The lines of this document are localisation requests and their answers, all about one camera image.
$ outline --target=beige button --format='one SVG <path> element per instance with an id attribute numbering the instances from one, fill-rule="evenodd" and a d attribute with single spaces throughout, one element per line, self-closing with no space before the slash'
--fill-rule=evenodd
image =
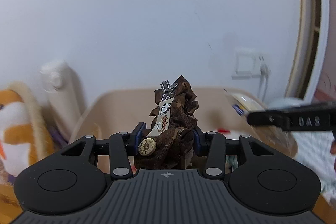
<path id="1" fill-rule="evenodd" d="M 151 138 L 144 139 L 139 145 L 139 154 L 141 156 L 149 156 L 156 149 L 156 142 Z"/>

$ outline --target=brown fabric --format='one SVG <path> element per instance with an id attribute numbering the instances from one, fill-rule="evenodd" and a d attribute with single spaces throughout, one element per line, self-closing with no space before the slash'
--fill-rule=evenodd
<path id="1" fill-rule="evenodd" d="M 184 155 L 191 150 L 194 143 L 193 128 L 197 124 L 194 112 L 198 109 L 196 95 L 191 90 L 190 84 L 181 75 L 176 81 L 178 85 L 174 89 L 174 100 L 170 105 L 169 127 L 158 137 L 152 137 L 156 141 L 156 149 L 149 157 L 137 155 L 134 157 L 136 168 L 146 169 L 184 169 Z M 155 90 L 155 103 L 158 105 L 163 95 L 162 89 Z M 151 111 L 149 116 L 155 116 L 151 128 L 155 126 L 159 108 Z M 146 129 L 142 132 L 142 140 L 151 132 Z"/>

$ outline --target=white bottle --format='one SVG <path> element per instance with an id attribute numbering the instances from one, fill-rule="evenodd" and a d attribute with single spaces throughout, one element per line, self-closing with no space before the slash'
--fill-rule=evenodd
<path id="1" fill-rule="evenodd" d="M 43 65 L 40 73 L 56 125 L 68 141 L 81 116 L 71 70 L 64 60 L 57 60 Z"/>

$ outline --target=fabric label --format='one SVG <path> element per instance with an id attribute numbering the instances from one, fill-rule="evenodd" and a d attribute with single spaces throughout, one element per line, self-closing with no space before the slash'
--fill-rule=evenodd
<path id="1" fill-rule="evenodd" d="M 169 118 L 170 118 L 170 105 L 174 98 L 159 102 L 159 115 L 157 121 L 152 131 L 147 135 L 147 137 L 157 137 L 162 132 L 168 129 Z"/>

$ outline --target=wall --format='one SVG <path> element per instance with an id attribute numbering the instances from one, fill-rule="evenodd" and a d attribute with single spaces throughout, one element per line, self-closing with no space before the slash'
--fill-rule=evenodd
<path id="1" fill-rule="evenodd" d="M 336 0 L 330 0 L 330 27 L 320 80 L 314 95 L 316 101 L 336 99 Z"/>
<path id="2" fill-rule="evenodd" d="M 23 80 L 44 103 L 39 67 L 65 59 L 87 103 L 179 75 L 256 94 L 258 79 L 231 79 L 235 47 L 248 47 L 270 54 L 267 101 L 284 95 L 299 11 L 300 0 L 0 0 L 0 82 Z"/>

